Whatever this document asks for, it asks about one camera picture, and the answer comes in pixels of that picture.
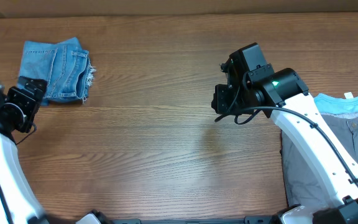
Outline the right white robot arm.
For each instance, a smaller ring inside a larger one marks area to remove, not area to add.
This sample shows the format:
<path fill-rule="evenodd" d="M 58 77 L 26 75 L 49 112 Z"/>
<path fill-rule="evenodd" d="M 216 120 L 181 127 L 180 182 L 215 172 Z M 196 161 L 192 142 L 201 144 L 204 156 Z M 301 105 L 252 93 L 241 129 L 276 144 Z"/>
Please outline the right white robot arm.
<path fill-rule="evenodd" d="M 217 120 L 259 112 L 294 143 L 322 186 L 327 207 L 294 205 L 274 214 L 270 223 L 358 223 L 358 163 L 331 131 L 309 88 L 291 68 L 274 71 L 256 43 L 230 54 L 220 65 L 227 83 L 215 87 Z"/>

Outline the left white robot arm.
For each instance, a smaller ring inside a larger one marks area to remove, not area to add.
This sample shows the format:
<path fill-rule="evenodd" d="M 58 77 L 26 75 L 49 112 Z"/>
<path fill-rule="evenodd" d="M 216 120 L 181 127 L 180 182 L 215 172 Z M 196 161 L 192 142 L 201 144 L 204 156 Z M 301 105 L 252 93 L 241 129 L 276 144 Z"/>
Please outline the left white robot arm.
<path fill-rule="evenodd" d="M 4 93 L 0 84 L 0 223 L 68 223 L 48 214 L 36 199 L 22 171 L 13 131 L 31 135 L 35 114 L 47 90 L 42 79 L 19 77 Z"/>

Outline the light blue denim jeans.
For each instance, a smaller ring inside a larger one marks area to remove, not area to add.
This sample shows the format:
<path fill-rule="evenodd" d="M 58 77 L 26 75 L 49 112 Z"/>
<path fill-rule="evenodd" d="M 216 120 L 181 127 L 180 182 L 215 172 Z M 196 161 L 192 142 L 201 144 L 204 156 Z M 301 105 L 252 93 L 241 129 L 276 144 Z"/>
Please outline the light blue denim jeans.
<path fill-rule="evenodd" d="M 95 67 L 76 37 L 57 44 L 26 41 L 19 75 L 47 82 L 42 105 L 86 101 Z"/>

